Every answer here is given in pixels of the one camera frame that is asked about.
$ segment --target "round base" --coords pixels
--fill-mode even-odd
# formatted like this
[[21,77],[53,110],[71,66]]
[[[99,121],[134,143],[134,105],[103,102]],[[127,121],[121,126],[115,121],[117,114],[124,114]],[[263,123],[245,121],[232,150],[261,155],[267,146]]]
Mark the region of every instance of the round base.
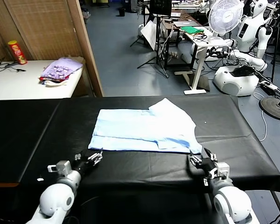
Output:
[[260,100],[259,106],[267,115],[280,120],[279,102],[275,97],[265,97]]

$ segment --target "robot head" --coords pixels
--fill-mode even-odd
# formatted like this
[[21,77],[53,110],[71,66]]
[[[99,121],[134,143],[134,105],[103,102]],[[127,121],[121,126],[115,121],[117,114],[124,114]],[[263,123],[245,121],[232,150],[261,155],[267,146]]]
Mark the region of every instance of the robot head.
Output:
[[252,17],[258,16],[259,14],[263,17],[263,13],[267,6],[267,0],[252,0],[250,6],[252,7]]

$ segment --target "black tablecloth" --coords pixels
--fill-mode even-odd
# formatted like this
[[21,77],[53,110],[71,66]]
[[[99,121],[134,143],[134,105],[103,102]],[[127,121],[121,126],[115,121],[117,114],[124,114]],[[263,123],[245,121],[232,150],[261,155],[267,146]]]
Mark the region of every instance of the black tablecloth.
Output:
[[59,101],[0,101],[0,183],[20,182]]
[[[43,169],[59,160],[70,160],[87,148],[100,109],[147,109],[164,97],[63,99],[53,116],[21,180],[37,182]],[[243,190],[280,191],[280,173],[247,124],[231,97],[170,96],[196,123],[196,138],[230,165],[234,184]],[[207,192],[194,180],[185,154],[152,152],[103,152],[103,160],[81,183],[86,190],[186,189]]]

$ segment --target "green paper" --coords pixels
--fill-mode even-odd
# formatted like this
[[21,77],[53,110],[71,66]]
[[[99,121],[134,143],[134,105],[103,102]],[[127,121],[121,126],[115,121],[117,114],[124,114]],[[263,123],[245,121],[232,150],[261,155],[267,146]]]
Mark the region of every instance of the green paper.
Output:
[[203,29],[196,29],[195,27],[182,27],[183,31],[187,32],[188,34],[197,34],[197,33],[203,33]]

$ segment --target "fan grille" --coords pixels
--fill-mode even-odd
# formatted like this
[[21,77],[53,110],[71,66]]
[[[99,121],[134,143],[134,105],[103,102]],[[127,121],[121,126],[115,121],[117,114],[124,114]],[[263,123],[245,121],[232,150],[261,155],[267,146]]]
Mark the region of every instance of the fan grille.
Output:
[[243,4],[239,0],[219,0],[210,10],[210,28],[218,34],[225,34],[239,24],[242,15]]

